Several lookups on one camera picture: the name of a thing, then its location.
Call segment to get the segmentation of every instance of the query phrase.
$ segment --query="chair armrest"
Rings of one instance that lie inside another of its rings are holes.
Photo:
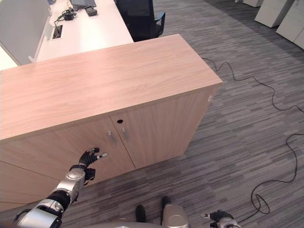
[[[158,17],[155,19],[155,22],[157,22],[157,21],[159,21],[159,20],[162,20],[163,18],[164,18],[164,16],[165,16],[165,12],[161,12],[159,15],[158,15]]]

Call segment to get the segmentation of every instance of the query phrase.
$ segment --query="cabinet door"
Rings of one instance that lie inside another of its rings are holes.
[[[110,115],[136,168],[182,155],[217,88]]]
[[[0,161],[1,209],[18,207],[47,197],[59,180],[46,177]]]
[[[90,166],[96,168],[95,180],[90,183],[134,170],[108,116],[44,131],[1,143],[1,161],[61,180],[71,165],[78,164],[82,153],[99,147],[108,156]]]

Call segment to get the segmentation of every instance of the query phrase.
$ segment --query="office chair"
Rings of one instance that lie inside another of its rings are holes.
[[[166,14],[162,12],[155,19],[152,0],[115,2],[134,42],[157,38],[163,33]]]

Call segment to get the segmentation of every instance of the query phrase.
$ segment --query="wooden cabinet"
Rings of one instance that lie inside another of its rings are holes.
[[[108,153],[92,165],[96,169],[96,181],[134,170],[108,116],[1,142],[1,160],[61,180],[69,167],[77,164],[80,156],[93,147]]]
[[[1,161],[0,168],[0,201],[3,203],[34,202],[48,196],[60,181]]]
[[[108,156],[91,184],[182,155],[221,83],[180,35],[1,71],[1,209],[47,196],[92,147]]]
[[[183,155],[216,89],[110,115],[135,167]]]

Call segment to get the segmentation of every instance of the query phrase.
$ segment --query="power cord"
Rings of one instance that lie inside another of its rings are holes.
[[[224,66],[224,64],[227,64],[228,67],[230,68],[231,72],[232,72],[232,77],[233,77],[233,79],[234,79],[235,81],[244,81],[244,80],[247,80],[247,79],[249,79],[249,78],[253,78],[253,79],[254,79],[256,82],[258,82],[259,84],[261,84],[261,85],[263,85],[263,86],[266,86],[266,87],[268,87],[268,88],[271,88],[271,89],[273,90],[271,102],[272,102],[272,105],[273,105],[277,110],[279,110],[279,111],[288,111],[288,110],[292,109],[293,107],[296,107],[300,112],[304,113],[304,111],[303,111],[299,106],[297,106],[297,105],[293,105],[293,106],[291,106],[291,107],[289,107],[289,108],[285,108],[285,109],[278,108],[278,107],[275,105],[275,103],[274,103],[274,96],[275,96],[276,90],[275,90],[273,87],[271,87],[271,86],[269,86],[269,85],[266,85],[266,84],[264,84],[264,83],[258,81],[254,76],[246,77],[246,78],[243,78],[243,79],[236,79],[236,78],[235,78],[235,75],[234,75],[234,71],[233,71],[231,65],[229,64],[229,62],[225,61],[224,63],[222,63],[222,65],[220,65],[219,68],[217,68],[215,62],[214,62],[212,59],[209,59],[209,58],[202,58],[202,59],[203,59],[203,60],[211,61],[211,62],[213,63],[213,66],[214,66],[216,72],[218,72],[218,71]],[[246,221],[247,219],[249,219],[249,218],[255,216],[255,215],[256,215],[257,213],[259,213],[259,212],[261,212],[262,214],[269,214],[269,213],[270,213],[270,207],[269,207],[268,203],[266,202],[266,200],[265,200],[261,195],[259,195],[259,194],[254,194],[254,191],[255,191],[259,186],[261,186],[261,185],[263,185],[263,184],[265,184],[265,183],[270,183],[270,182],[291,183],[291,182],[293,182],[293,181],[295,180],[296,174],[297,174],[297,169],[298,169],[298,158],[297,158],[297,155],[296,155],[295,151],[293,150],[293,148],[292,148],[292,147],[289,145],[289,143],[288,143],[288,140],[289,140],[291,137],[295,136],[295,135],[304,136],[304,134],[294,133],[294,134],[288,136],[288,137],[286,138],[286,141],[285,141],[286,146],[292,151],[292,153],[293,153],[293,155],[294,155],[294,158],[295,158],[295,168],[294,168],[294,176],[293,176],[293,178],[292,178],[291,180],[289,180],[289,181],[288,181],[288,180],[266,180],[266,181],[264,181],[264,182],[259,183],[258,185],[256,185],[256,186],[252,189],[252,191],[251,191],[251,204],[256,208],[256,212],[253,213],[252,215],[246,217],[245,219],[239,221],[239,223],[242,223],[242,222]],[[256,199],[256,200],[258,201],[258,207],[255,205],[254,199]],[[262,202],[265,203],[265,205],[266,205],[266,207],[267,207],[267,211],[266,211],[266,212],[264,212],[264,211],[261,210],[261,206],[262,206],[261,203],[262,203]]]
[[[60,34],[60,31],[57,27],[57,23],[63,20],[73,20],[76,14],[77,13],[75,13],[73,8],[71,7],[69,7],[67,10],[62,11],[61,15],[57,18],[57,20],[54,21],[54,25],[57,30],[57,35],[55,36],[55,38],[57,38]]]

